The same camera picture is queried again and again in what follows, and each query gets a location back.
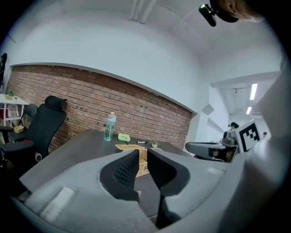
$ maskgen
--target white ceiling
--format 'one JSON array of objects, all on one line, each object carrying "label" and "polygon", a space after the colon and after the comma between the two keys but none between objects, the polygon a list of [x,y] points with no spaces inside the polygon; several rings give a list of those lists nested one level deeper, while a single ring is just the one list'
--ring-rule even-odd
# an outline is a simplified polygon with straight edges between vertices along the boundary
[{"label": "white ceiling", "polygon": [[[114,11],[129,17],[132,2],[133,0],[39,0],[30,7],[26,17],[32,26],[79,10]],[[139,19],[149,2],[150,0],[145,0]],[[198,11],[199,6],[207,2],[209,0],[157,0],[146,23],[180,38],[197,55],[220,46],[236,48],[263,41],[273,42],[265,23],[239,21],[231,24],[217,17],[217,26],[211,27]]]},{"label": "white ceiling", "polygon": [[258,83],[258,88],[253,101],[250,100],[251,85],[253,82],[245,82],[220,88],[227,110],[230,114],[245,115],[247,108],[252,107],[251,114],[259,117],[260,111],[256,107],[256,103],[266,94],[274,81],[275,79],[269,79],[254,82]]}]

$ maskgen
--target chair armrest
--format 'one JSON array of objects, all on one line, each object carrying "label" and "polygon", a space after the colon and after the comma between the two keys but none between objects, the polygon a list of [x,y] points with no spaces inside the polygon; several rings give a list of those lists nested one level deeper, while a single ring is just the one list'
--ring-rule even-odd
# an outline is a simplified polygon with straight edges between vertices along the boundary
[{"label": "chair armrest", "polygon": [[0,132],[12,132],[13,128],[8,126],[0,126]]},{"label": "chair armrest", "polygon": [[35,147],[33,141],[7,143],[2,145],[1,150],[4,154],[16,154],[22,151],[30,150]]}]

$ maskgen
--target black camera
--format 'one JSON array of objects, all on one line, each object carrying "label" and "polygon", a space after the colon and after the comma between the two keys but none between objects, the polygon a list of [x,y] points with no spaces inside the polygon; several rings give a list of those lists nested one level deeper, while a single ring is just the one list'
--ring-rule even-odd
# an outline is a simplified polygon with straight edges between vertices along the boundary
[{"label": "black camera", "polygon": [[199,12],[203,15],[203,17],[212,27],[216,26],[214,10],[207,3],[199,7]]},{"label": "black camera", "polygon": [[238,21],[237,18],[231,16],[229,12],[224,11],[221,6],[217,3],[217,0],[210,0],[209,6],[207,3],[199,7],[199,12],[207,20],[207,22],[212,26],[216,26],[215,15],[221,18],[223,21],[228,23],[235,23]]}]

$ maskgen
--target brick wall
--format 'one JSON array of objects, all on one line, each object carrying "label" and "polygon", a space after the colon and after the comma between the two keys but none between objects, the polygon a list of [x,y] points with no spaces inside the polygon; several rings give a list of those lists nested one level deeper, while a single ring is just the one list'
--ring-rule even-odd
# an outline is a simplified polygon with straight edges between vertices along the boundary
[{"label": "brick wall", "polygon": [[66,98],[67,118],[55,134],[50,152],[86,129],[105,131],[111,111],[115,134],[170,142],[183,148],[192,113],[142,88],[101,74],[60,66],[16,66],[8,83],[23,100],[37,106],[54,95]]}]

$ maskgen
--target chair headrest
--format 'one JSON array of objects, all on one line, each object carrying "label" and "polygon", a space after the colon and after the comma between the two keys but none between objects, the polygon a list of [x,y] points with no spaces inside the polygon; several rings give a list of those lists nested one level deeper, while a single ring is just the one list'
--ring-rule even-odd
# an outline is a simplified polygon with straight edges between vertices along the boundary
[{"label": "chair headrest", "polygon": [[65,101],[66,99],[60,99],[56,96],[48,96],[45,99],[45,105],[51,109],[61,111]]}]

